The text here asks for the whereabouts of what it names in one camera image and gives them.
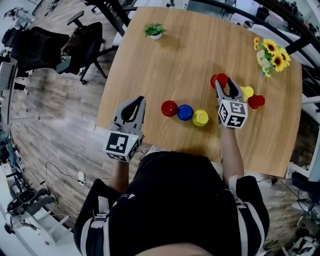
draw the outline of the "black shirt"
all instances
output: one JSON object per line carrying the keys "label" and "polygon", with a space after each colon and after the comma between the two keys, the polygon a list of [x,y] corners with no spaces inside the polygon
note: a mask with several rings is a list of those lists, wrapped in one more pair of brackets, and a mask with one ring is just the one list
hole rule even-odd
{"label": "black shirt", "polygon": [[[256,179],[238,179],[236,192],[241,200],[254,206],[267,236],[269,216]],[[248,255],[256,255],[261,243],[259,229],[249,212],[246,219]],[[95,248],[88,255],[99,255],[97,247],[101,244],[93,238],[95,234],[95,230],[88,234],[93,244],[87,248]],[[197,245],[214,256],[241,255],[236,202],[208,158],[177,152],[151,153],[142,159],[125,194],[110,208],[110,254],[134,256],[177,243]]]}

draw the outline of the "white power outlet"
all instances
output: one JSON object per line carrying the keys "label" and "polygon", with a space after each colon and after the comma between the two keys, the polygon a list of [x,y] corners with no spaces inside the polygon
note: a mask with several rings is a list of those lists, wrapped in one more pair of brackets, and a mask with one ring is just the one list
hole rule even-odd
{"label": "white power outlet", "polygon": [[83,171],[79,171],[79,184],[81,186],[85,185],[85,173]]}

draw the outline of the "potted plant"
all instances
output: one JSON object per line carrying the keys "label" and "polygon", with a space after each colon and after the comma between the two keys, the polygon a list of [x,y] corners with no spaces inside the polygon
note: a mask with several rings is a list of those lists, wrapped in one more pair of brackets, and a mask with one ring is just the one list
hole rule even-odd
{"label": "potted plant", "polygon": [[285,48],[278,47],[277,44],[270,39],[263,39],[259,41],[256,37],[253,40],[253,48],[257,51],[256,60],[260,67],[262,67],[261,74],[267,78],[271,77],[271,72],[283,71],[290,65],[290,55]]}
{"label": "potted plant", "polygon": [[151,37],[152,39],[159,39],[166,30],[162,24],[147,24],[144,26],[144,33],[146,37]]}

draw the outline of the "black metal railing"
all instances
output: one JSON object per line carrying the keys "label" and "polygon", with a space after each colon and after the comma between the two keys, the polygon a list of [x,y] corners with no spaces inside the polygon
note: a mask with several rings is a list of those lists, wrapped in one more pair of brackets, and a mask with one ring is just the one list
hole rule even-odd
{"label": "black metal railing", "polygon": [[303,50],[303,48],[311,44],[316,51],[320,54],[320,40],[304,25],[304,23],[297,18],[292,12],[282,6],[279,2],[275,0],[254,0],[255,2],[261,4],[265,8],[279,15],[283,20],[285,20],[288,25],[295,29],[300,35],[300,38],[296,41],[293,41],[288,36],[283,34],[277,28],[271,24],[265,22],[264,20],[246,12],[241,9],[238,9],[234,6],[228,5],[223,2],[216,0],[193,0],[194,2],[200,2],[208,4],[211,6],[216,6],[227,10],[230,13],[236,13],[242,15],[255,24],[262,25],[265,28],[269,29],[277,36],[285,40],[289,45],[286,47],[288,54],[293,54],[295,52],[300,52],[303,57],[313,66],[309,67],[302,65],[302,91],[307,97],[320,96],[320,67],[318,64]]}

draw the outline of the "sunflower center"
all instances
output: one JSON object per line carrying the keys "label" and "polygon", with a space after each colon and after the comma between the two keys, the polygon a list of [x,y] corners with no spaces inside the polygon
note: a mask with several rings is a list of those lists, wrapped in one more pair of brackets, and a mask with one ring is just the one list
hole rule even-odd
{"label": "sunflower center", "polygon": [[276,59],[274,60],[274,63],[275,63],[276,65],[279,65],[279,64],[281,63],[281,60],[280,60],[279,58],[276,58]]}
{"label": "sunflower center", "polygon": [[275,48],[274,48],[274,46],[272,44],[268,44],[268,49],[270,51],[274,51],[275,50]]}

